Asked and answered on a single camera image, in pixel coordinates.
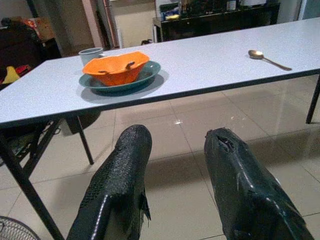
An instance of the box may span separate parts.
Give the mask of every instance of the box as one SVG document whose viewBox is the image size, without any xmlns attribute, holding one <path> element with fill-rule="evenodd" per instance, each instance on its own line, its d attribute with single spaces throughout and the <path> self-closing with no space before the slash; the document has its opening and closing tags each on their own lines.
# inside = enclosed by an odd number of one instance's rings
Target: box
<svg viewBox="0 0 320 240">
<path fill-rule="evenodd" d="M 29 18 L 25 24 L 32 27 L 42 41 L 47 41 L 55 37 L 49 19 L 46 17 Z"/>
</svg>

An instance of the teal plate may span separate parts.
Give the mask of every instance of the teal plate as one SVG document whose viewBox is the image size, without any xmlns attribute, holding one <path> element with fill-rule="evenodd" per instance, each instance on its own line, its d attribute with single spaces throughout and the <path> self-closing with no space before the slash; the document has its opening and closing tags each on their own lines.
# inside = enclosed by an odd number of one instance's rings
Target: teal plate
<svg viewBox="0 0 320 240">
<path fill-rule="evenodd" d="M 118 86 L 106 86 L 103 83 L 101 83 L 98 79 L 87 74 L 84 74 L 82 77 L 80 77 L 79 83 L 81 86 L 85 88 L 93 89 L 100 92 L 110 93 L 110 92 L 126 91 L 129 89 L 138 87 L 146 83 L 148 80 L 151 80 L 158 74 L 160 69 L 161 69 L 161 66 L 159 63 L 155 61 L 148 61 L 143 66 L 136 80 L 128 84 L 123 84 Z"/>
</svg>

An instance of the cabinet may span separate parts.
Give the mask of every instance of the cabinet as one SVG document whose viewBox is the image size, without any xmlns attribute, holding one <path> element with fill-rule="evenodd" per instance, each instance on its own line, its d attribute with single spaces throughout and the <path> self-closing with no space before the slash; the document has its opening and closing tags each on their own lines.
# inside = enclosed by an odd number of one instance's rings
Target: cabinet
<svg viewBox="0 0 320 240">
<path fill-rule="evenodd" d="M 277 23 L 280 3 L 270 3 L 234 11 L 161 21 L 153 18 L 155 42 L 165 42 L 208 34 L 248 29 Z"/>
</svg>

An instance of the table top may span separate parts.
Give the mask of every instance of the table top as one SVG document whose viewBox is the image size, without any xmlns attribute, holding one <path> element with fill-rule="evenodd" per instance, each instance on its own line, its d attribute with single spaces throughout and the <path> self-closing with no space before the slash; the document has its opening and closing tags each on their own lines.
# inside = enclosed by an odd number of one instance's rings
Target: table top
<svg viewBox="0 0 320 240">
<path fill-rule="evenodd" d="M 319 29 L 320 17 L 107 51 L 141 51 L 161 65 L 151 84 L 125 94 L 82 87 L 79 56 L 48 60 L 0 91 L 0 128 L 318 74 Z M 250 49 L 292 70 L 249 58 Z"/>
</svg>

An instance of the orange bowl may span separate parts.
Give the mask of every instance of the orange bowl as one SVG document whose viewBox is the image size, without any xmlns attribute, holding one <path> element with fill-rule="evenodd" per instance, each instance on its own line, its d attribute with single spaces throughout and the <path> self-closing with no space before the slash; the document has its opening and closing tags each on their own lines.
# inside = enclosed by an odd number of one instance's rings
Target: orange bowl
<svg viewBox="0 0 320 240">
<path fill-rule="evenodd" d="M 100 80 L 104 85 L 117 86 L 134 82 L 148 61 L 147 55 L 135 51 L 118 56 L 94 58 L 84 66 L 82 72 Z"/>
</svg>

